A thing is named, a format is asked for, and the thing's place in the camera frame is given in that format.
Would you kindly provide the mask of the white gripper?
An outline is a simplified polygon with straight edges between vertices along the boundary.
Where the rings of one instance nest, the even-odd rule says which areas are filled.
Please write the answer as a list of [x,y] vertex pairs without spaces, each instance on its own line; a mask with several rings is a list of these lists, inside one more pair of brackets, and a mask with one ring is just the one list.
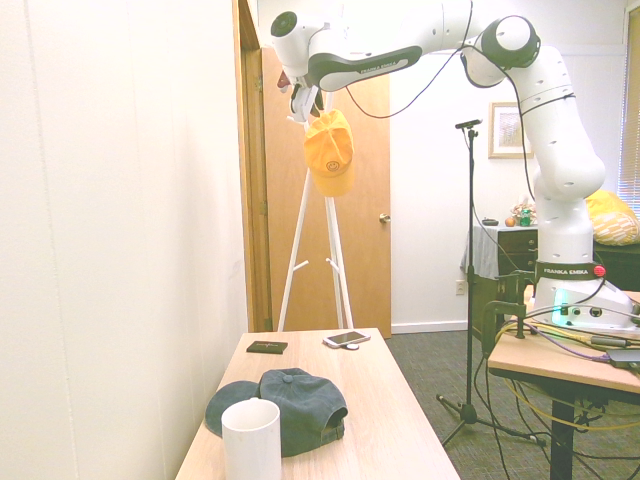
[[290,99],[292,118],[297,123],[304,123],[309,116],[317,116],[324,110],[322,91],[316,85],[306,86],[296,82]]

